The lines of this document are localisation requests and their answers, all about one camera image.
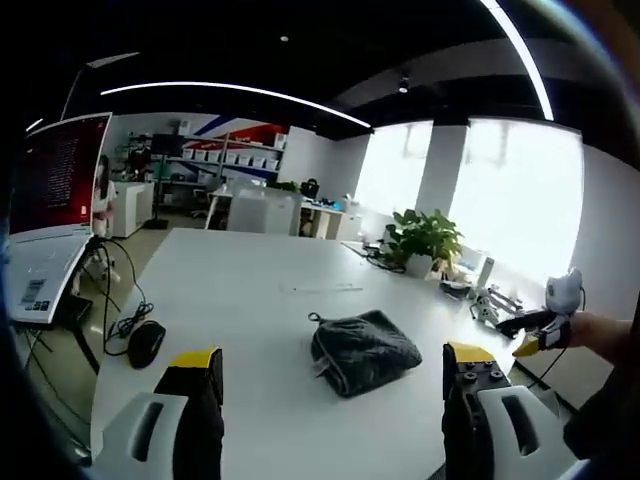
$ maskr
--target ceiling light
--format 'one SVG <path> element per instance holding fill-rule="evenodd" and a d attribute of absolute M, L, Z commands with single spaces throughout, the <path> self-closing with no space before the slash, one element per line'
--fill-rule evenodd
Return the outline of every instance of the ceiling light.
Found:
<path fill-rule="evenodd" d="M 231 83 L 210 83 L 210 82 L 155 82 L 155 83 L 141 83 L 138 85 L 128 85 L 126 87 L 112 88 L 111 90 L 105 90 L 100 92 L 100 95 L 110 95 L 112 93 L 125 92 L 127 90 L 137 90 L 139 88 L 153 88 L 153 87 L 214 87 L 214 88 L 228 88 L 231 90 L 243 90 L 245 92 L 252 93 L 260 93 L 262 95 L 269 95 L 271 97 L 282 98 L 284 100 L 290 100 L 292 102 L 301 103 L 302 105 L 307 105 L 308 107 L 317 108 L 318 110 L 322 110 L 327 113 L 331 113 L 332 115 L 336 115 L 338 117 L 342 117 L 346 120 L 349 120 L 353 123 L 357 123 L 358 125 L 362 125 L 365 128 L 371 128 L 367 122 L 363 122 L 362 120 L 358 120 L 346 113 L 339 112 L 329 107 L 325 107 L 324 105 L 320 105 L 318 103 L 313 103 L 308 100 L 303 100 L 302 98 L 292 97 L 291 95 L 285 95 L 283 93 L 272 92 L 270 90 L 263 90 L 261 88 L 254 87 L 245 87 L 243 85 L 233 85 Z"/>
<path fill-rule="evenodd" d="M 39 124 L 40 124 L 40 122 L 41 122 L 42 120 L 44 120 L 44 118 L 41 118 L 40 120 L 36 120 L 35 122 L 33 122 L 31 125 L 29 125 L 29 126 L 27 127 L 27 129 L 25 130 L 25 132 L 28 132 L 28 131 L 30 131 L 30 130 L 33 130 L 37 125 L 39 125 Z"/>
<path fill-rule="evenodd" d="M 398 85 L 398 91 L 400 93 L 407 93 L 409 91 L 409 77 L 402 77 Z"/>
<path fill-rule="evenodd" d="M 533 88 L 536 91 L 536 95 L 538 96 L 538 101 L 540 102 L 540 106 L 542 107 L 542 112 L 544 114 L 544 118 L 549 121 L 553 121 L 553 112 L 551 111 L 551 103 L 549 102 L 549 96 L 547 95 L 547 91 L 544 88 L 544 83 L 542 82 L 542 77 L 540 76 L 540 72 L 538 71 L 538 67 L 536 63 L 533 61 L 533 57 L 531 56 L 531 52 L 527 48 L 527 45 L 524 43 L 520 32 L 516 29 L 515 25 L 509 18 L 509 16 L 505 13 L 505 11 L 498 5 L 496 0 L 480 0 L 480 2 L 487 7 L 489 13 L 493 15 L 493 18 L 496 19 L 498 24 L 504 30 L 504 33 L 509 37 L 511 44 L 518 52 L 520 56 L 520 60 L 524 63 L 524 68 L 527 70 L 529 74 L 529 78 L 531 79 L 531 83 L 533 83 Z"/>

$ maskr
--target laptop screen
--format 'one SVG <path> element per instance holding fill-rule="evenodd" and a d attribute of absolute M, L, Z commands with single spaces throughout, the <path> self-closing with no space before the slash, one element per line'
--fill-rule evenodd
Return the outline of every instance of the laptop screen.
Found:
<path fill-rule="evenodd" d="M 15 162 L 11 234 L 91 225 L 94 176 L 110 116 L 65 120 L 27 137 Z"/>

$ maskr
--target folded towel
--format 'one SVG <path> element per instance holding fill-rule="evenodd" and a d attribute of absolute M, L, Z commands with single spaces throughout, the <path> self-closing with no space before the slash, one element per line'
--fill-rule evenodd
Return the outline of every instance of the folded towel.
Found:
<path fill-rule="evenodd" d="M 415 344 L 379 310 L 338 320 L 317 313 L 311 356 L 318 375 L 342 397 L 389 383 L 422 362 Z"/>

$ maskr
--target window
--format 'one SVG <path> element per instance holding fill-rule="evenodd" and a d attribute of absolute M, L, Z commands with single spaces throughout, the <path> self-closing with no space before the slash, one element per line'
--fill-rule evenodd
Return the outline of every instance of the window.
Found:
<path fill-rule="evenodd" d="M 464 243 L 531 280 L 566 273 L 582 213 L 582 137 L 526 122 L 474 119 L 450 218 Z"/>
<path fill-rule="evenodd" d="M 371 136 L 355 199 L 391 215 L 415 208 L 433 122 L 378 128 Z"/>

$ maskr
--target floor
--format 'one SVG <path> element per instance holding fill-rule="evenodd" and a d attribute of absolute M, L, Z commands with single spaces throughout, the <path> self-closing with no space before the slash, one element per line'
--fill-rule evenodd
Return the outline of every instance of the floor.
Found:
<path fill-rule="evenodd" d="M 172 228 L 202 228 L 204 225 L 204 220 L 193 220 L 186 216 L 165 214 L 163 217 L 169 220 L 167 230 L 139 230 L 121 241 L 131 255 L 138 276 Z M 111 297 L 116 304 L 123 305 L 133 286 L 131 271 L 124 254 L 117 247 L 109 246 L 109 253 L 115 259 L 116 270 L 121 276 L 120 283 L 112 284 Z M 80 292 L 81 296 L 94 302 L 83 330 L 98 361 L 101 361 L 104 297 L 96 284 L 86 276 L 82 278 Z M 116 318 L 115 309 L 109 308 L 107 324 L 110 325 Z M 83 456 L 82 452 L 86 452 L 89 446 L 89 421 L 96 375 L 69 332 L 63 330 L 43 332 L 39 338 L 52 351 L 49 352 L 43 344 L 37 343 L 27 364 L 27 372 L 44 399 L 44 406 L 50 413 L 54 428 L 59 430 L 65 438 L 74 439 L 75 441 L 70 443 L 73 447 L 70 451 Z M 516 368 L 509 377 L 516 385 L 531 383 L 531 379 Z M 537 386 L 532 387 L 531 391 L 563 422 L 570 418 L 570 413 L 558 404 L 552 391 L 544 391 Z"/>

